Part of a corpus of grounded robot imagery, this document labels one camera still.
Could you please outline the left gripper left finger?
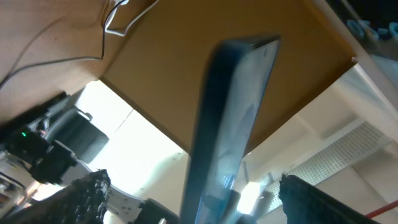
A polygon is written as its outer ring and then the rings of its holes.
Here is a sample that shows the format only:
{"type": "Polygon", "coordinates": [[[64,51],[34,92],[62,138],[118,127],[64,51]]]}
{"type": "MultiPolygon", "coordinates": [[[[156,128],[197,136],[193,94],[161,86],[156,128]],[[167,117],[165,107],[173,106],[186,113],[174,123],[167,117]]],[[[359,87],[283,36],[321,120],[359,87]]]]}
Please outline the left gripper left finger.
{"type": "Polygon", "coordinates": [[[91,172],[51,197],[1,219],[1,224],[102,224],[111,185],[105,170],[91,172]]]}

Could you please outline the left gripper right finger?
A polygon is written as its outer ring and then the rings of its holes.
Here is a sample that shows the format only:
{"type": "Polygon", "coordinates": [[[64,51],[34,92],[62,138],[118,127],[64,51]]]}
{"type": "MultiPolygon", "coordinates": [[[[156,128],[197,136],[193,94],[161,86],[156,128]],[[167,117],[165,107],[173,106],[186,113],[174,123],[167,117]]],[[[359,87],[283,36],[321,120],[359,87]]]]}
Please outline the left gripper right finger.
{"type": "Polygon", "coordinates": [[[295,175],[283,175],[279,198],[287,224],[379,224],[295,175]]]}

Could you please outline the blue Samsung Galaxy smartphone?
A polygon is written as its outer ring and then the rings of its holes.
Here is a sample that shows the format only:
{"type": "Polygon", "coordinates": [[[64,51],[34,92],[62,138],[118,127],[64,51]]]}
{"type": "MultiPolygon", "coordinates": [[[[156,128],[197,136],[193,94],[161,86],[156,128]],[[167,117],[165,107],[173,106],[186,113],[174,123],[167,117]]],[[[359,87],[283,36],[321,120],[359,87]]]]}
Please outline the blue Samsung Galaxy smartphone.
{"type": "Polygon", "coordinates": [[[279,44],[279,35],[257,35],[224,40],[214,49],[198,108],[181,223],[221,220],[279,44]]]}

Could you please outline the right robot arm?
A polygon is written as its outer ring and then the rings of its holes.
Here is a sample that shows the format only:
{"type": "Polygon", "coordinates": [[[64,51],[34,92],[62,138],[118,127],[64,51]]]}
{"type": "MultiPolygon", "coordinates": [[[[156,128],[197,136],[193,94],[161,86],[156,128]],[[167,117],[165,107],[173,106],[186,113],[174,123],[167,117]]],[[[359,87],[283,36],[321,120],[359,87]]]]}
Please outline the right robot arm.
{"type": "MultiPolygon", "coordinates": [[[[12,154],[22,156],[31,167],[29,174],[35,180],[59,183],[68,168],[77,164],[69,148],[59,142],[49,143],[27,126],[11,129],[1,125],[1,142],[12,154]]],[[[7,214],[1,223],[9,224],[103,224],[112,197],[111,181],[105,170],[90,172],[74,179],[68,186],[51,197],[16,213],[7,214]]],[[[158,202],[148,199],[136,205],[133,215],[132,200],[124,197],[128,223],[178,223],[178,216],[158,202]]]]}

